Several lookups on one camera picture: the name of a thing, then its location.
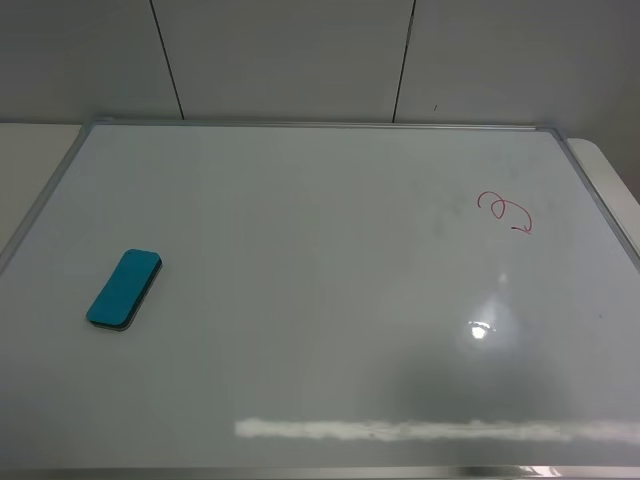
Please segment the red marker scribble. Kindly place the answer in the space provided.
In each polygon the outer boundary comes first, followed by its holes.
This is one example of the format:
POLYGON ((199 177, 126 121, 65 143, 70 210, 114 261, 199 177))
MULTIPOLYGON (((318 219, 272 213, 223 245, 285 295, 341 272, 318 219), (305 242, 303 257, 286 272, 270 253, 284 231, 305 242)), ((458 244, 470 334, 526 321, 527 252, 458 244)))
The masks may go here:
POLYGON ((481 192, 476 199, 478 209, 487 209, 500 221, 507 222, 512 231, 530 235, 533 217, 528 209, 494 191, 481 192))

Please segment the teal whiteboard eraser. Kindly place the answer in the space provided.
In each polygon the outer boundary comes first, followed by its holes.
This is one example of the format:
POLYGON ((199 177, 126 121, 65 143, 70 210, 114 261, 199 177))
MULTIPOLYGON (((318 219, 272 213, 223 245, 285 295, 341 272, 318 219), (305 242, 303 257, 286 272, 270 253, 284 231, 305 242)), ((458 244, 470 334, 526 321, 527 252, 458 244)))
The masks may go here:
POLYGON ((156 252, 127 250, 89 307, 87 321, 113 331, 128 329, 162 265, 156 252))

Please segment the white whiteboard with aluminium frame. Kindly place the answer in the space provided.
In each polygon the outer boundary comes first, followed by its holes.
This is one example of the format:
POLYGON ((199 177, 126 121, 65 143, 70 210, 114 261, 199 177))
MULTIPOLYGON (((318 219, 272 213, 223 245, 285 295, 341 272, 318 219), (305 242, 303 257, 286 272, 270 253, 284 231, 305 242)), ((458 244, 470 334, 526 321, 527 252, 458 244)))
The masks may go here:
POLYGON ((1 255, 1 475, 635 479, 639 246, 552 128, 96 121, 1 255))

